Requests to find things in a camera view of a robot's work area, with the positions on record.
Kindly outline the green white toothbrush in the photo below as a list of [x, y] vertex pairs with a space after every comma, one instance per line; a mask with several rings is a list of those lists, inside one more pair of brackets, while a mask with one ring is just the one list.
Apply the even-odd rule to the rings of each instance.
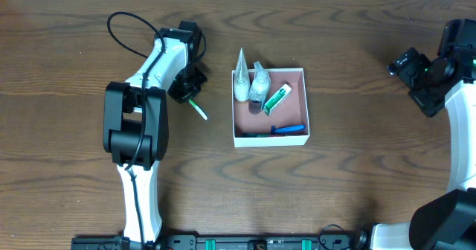
[[208, 116], [207, 116], [207, 114], [205, 113], [205, 111], [204, 111], [193, 99], [189, 99], [188, 103], [200, 114], [200, 116], [201, 116], [205, 121], [208, 120]]

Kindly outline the clear pump soap bottle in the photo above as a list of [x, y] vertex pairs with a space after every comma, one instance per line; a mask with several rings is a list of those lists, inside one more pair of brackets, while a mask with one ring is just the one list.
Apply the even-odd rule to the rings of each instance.
[[254, 63], [254, 79], [251, 83], [248, 99], [248, 110], [250, 113], [259, 114], [266, 103], [271, 78], [259, 61]]

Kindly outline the green white toothpaste tube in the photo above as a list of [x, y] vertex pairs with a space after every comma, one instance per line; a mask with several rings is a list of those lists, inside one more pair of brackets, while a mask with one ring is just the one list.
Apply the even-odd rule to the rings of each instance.
[[251, 133], [244, 132], [242, 134], [243, 138], [270, 138], [270, 137], [284, 137], [286, 134], [271, 134], [271, 133]]

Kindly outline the green white small packet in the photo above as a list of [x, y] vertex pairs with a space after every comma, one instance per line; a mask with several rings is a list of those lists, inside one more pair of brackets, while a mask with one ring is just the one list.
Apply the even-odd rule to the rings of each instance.
[[291, 94], [292, 88], [287, 83], [283, 84], [265, 103], [263, 111], [270, 116]]

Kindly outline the blue disposable razor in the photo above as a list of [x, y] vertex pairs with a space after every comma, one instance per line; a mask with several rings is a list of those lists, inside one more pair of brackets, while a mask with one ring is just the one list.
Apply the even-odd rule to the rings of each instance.
[[304, 125], [284, 126], [277, 128], [275, 125], [271, 127], [272, 135], [288, 135], [295, 132], [301, 132], [305, 129]]

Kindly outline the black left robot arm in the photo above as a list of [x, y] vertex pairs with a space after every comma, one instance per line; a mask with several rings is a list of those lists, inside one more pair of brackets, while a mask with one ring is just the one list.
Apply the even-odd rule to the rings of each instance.
[[205, 52], [206, 38], [196, 22], [162, 28], [155, 31], [152, 52], [138, 71], [106, 87], [103, 148], [122, 180], [122, 244], [130, 249], [154, 247], [161, 233], [158, 169], [169, 141], [167, 98], [193, 102], [208, 80], [196, 66]]

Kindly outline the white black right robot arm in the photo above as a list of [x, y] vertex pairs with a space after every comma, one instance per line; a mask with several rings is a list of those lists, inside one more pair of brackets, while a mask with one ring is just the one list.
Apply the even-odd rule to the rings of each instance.
[[410, 48], [387, 71], [408, 87], [425, 116], [447, 111], [450, 174], [444, 195], [418, 208], [408, 222], [380, 223], [363, 231], [356, 248], [474, 249], [475, 21], [446, 22], [436, 59]]

